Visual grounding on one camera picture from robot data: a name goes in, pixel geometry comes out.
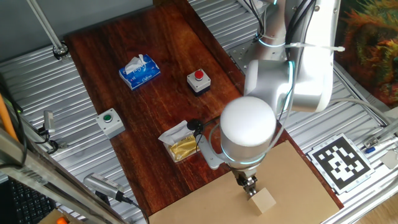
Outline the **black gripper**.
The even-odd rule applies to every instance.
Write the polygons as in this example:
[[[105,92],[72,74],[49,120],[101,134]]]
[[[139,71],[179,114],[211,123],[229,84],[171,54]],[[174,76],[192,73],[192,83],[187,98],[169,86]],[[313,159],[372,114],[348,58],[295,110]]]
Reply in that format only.
[[[231,169],[234,174],[234,177],[238,183],[244,190],[247,188],[247,194],[249,197],[252,197],[257,194],[256,190],[256,172],[255,168],[253,169]]]

